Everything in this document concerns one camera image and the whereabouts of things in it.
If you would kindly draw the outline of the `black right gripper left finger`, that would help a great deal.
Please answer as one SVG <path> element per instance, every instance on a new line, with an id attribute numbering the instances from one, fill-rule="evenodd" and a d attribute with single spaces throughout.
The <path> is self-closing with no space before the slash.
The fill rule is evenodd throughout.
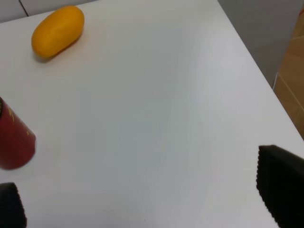
<path id="1" fill-rule="evenodd" d="M 0 227 L 26 228 L 27 218 L 15 183 L 0 184 Z"/>

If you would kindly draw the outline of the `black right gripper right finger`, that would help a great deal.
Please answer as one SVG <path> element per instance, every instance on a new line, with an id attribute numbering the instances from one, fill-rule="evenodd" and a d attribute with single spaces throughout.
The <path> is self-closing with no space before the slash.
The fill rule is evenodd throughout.
<path id="1" fill-rule="evenodd" d="M 276 145 L 258 151 L 256 188 L 280 228 L 304 226 L 304 159 Z"/>

